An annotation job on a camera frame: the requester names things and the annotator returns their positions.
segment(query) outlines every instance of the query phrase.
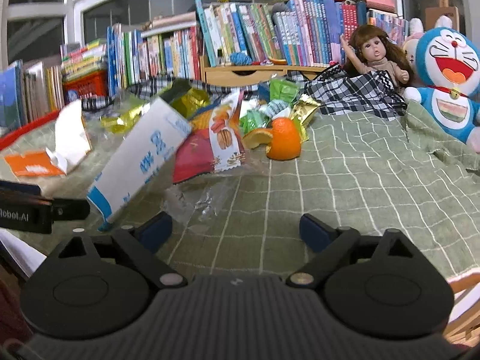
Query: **gold wrapper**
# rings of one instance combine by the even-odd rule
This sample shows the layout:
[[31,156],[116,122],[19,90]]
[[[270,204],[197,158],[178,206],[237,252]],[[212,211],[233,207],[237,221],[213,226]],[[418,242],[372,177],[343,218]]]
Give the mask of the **gold wrapper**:
[[290,114],[290,119],[292,119],[295,127],[297,128],[298,134],[300,135],[300,143],[308,141],[307,130],[305,129],[305,126],[302,125],[302,123],[300,122],[300,119],[296,116],[292,117],[292,114]]
[[130,131],[138,122],[140,116],[142,116],[143,107],[143,105],[138,105],[116,117],[102,117],[100,118],[102,127],[114,134],[124,134]]
[[320,105],[319,102],[313,100],[310,96],[303,94],[293,106],[290,119],[293,119],[293,116],[297,117],[300,123],[306,128]]
[[208,93],[195,88],[190,88],[185,95],[170,103],[170,106],[186,119],[190,119],[200,108],[207,105],[210,105]]

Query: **ribbed black surface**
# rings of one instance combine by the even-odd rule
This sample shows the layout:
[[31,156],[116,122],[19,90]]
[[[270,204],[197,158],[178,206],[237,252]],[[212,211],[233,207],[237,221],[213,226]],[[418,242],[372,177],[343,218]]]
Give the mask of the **ribbed black surface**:
[[361,336],[313,291],[289,288],[276,276],[240,279],[201,276],[160,291],[141,318],[103,338],[36,335],[28,346],[44,360],[448,360],[459,353],[440,334],[406,342]]

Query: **silver bolt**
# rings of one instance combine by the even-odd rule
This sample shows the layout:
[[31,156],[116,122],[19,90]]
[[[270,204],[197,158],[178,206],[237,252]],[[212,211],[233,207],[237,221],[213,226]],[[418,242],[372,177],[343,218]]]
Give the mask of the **silver bolt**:
[[306,274],[304,272],[297,272],[290,276],[290,281],[298,286],[307,286],[312,284],[314,280],[315,279],[311,274]]
[[160,276],[160,283],[168,287],[178,286],[182,281],[183,277],[175,273],[163,274]]

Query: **brown hair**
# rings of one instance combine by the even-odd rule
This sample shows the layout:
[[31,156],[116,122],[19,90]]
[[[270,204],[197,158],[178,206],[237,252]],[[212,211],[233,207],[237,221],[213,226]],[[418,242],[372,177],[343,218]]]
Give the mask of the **brown hair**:
[[[366,64],[368,61],[362,55],[362,46],[376,36],[383,43],[383,46],[385,46],[386,58],[389,61],[395,62],[403,71],[407,71],[409,73],[409,82],[406,84],[400,84],[402,86],[408,86],[410,81],[413,79],[413,70],[407,61],[405,52],[396,44],[390,42],[388,35],[384,30],[370,24],[363,24],[357,27],[357,29],[353,32],[349,45],[355,49],[355,53],[357,54],[359,60]],[[351,77],[356,77],[359,75],[357,69],[353,66],[348,58],[346,59],[344,69]]]

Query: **green checkered tablecloth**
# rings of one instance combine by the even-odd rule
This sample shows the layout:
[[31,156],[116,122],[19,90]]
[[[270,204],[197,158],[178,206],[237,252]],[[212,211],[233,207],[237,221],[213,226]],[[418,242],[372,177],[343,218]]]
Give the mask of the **green checkered tablecloth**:
[[[45,136],[36,136],[47,135],[47,128],[7,151],[25,151],[36,139],[45,142]],[[261,172],[201,176],[172,187],[166,168],[130,202],[118,223],[139,225],[166,209],[178,221],[158,256],[187,277],[291,273],[311,257],[299,239],[305,212],[363,234],[398,228],[446,278],[478,269],[480,178],[467,169],[480,169],[479,156],[448,138],[420,105],[409,104],[402,121],[364,112],[318,115],[308,133],[296,160],[270,161],[265,149],[254,151]],[[57,196],[84,196],[107,158],[99,150],[67,178],[39,184]],[[0,173],[13,179],[4,164]],[[87,221],[56,223],[51,235],[13,233],[48,253],[74,227],[95,234],[100,223],[92,210]]]

